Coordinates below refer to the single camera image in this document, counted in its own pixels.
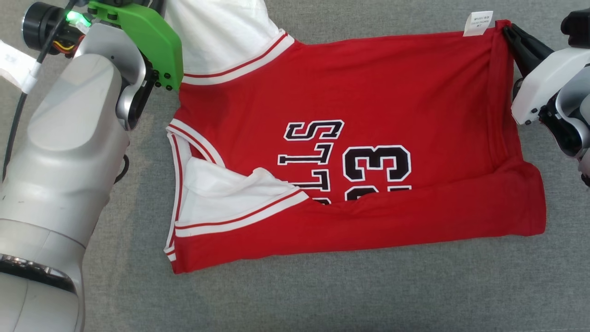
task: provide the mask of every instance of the red jersey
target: red jersey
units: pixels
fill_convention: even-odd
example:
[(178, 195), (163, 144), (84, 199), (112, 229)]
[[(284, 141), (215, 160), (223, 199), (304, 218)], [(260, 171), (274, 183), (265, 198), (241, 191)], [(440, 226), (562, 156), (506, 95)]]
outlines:
[(544, 232), (510, 116), (508, 24), (322, 45), (279, 31), (234, 68), (187, 73), (168, 126), (175, 273)]

